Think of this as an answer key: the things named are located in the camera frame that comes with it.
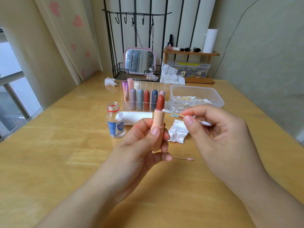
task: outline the hand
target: hand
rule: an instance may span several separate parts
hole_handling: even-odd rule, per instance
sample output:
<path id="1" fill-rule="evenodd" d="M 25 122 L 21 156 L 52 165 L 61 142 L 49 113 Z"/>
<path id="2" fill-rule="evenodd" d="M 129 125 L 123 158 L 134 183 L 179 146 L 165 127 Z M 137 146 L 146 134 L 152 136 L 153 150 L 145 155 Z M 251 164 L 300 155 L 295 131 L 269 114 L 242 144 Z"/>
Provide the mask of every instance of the hand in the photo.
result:
<path id="1" fill-rule="evenodd" d="M 210 104 L 188 108 L 181 114 L 188 115 L 184 124 L 209 169 L 235 194 L 245 186 L 258 186 L 268 177 L 244 120 Z M 214 126 L 205 127 L 197 120 Z"/>
<path id="2" fill-rule="evenodd" d="M 102 188 L 119 203 L 127 198 L 139 185 L 147 172 L 161 161 L 172 161 L 168 151 L 170 135 L 164 129 L 161 152 L 152 153 L 160 129 L 152 126 L 153 119 L 141 119 L 115 146 L 112 153 L 94 174 L 102 181 Z"/>

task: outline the bottle mouth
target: bottle mouth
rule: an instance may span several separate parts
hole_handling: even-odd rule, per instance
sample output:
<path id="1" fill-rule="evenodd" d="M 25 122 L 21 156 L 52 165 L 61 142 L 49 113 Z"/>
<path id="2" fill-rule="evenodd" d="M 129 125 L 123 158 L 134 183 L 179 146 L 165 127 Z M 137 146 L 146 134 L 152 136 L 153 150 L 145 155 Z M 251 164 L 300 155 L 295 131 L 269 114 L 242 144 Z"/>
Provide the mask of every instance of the bottle mouth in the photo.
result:
<path id="1" fill-rule="evenodd" d="M 116 112 L 119 111 L 118 103 L 115 102 L 115 101 L 110 102 L 110 103 L 107 105 L 107 108 L 108 108 L 108 109 L 107 109 L 108 112 L 110 112 L 110 113 L 116 113 Z"/>

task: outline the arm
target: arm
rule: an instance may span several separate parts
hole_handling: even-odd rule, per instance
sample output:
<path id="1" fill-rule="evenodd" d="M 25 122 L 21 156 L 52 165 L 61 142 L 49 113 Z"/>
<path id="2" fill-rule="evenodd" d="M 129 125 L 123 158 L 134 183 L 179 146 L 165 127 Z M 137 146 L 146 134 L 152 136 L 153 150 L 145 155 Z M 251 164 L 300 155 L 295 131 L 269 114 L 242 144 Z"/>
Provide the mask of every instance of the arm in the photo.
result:
<path id="1" fill-rule="evenodd" d="M 185 126 L 206 164 L 242 200 L 257 228 L 304 227 L 304 206 L 266 172 L 244 120 L 209 104 L 181 114 L 189 115 Z"/>
<path id="2" fill-rule="evenodd" d="M 161 152 L 152 153 L 161 131 L 152 119 L 142 119 L 115 146 L 99 169 L 72 192 L 35 228 L 102 226 L 114 207 L 128 197 L 147 172 L 161 161 L 171 161 L 170 135 L 164 130 Z"/>

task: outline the glass bottle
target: glass bottle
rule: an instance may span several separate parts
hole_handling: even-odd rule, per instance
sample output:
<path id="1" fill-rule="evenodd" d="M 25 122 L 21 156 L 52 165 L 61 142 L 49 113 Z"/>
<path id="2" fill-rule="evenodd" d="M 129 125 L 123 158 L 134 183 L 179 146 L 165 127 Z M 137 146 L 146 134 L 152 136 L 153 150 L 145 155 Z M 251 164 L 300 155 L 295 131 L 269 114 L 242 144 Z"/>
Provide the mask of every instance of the glass bottle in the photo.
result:
<path id="1" fill-rule="evenodd" d="M 108 114 L 107 122 L 112 138 L 120 138 L 126 134 L 125 125 L 123 123 L 123 113 L 119 110 L 117 102 L 112 101 L 107 105 Z"/>

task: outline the bottle label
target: bottle label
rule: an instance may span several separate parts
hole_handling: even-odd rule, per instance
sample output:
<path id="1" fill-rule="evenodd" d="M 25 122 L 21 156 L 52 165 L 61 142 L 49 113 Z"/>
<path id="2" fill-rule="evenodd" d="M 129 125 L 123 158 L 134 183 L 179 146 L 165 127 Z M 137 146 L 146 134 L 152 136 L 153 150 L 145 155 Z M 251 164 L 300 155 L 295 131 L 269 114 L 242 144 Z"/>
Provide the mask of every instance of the bottle label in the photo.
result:
<path id="1" fill-rule="evenodd" d="M 108 127 L 111 135 L 119 135 L 125 131 L 123 120 L 120 122 L 108 122 Z"/>

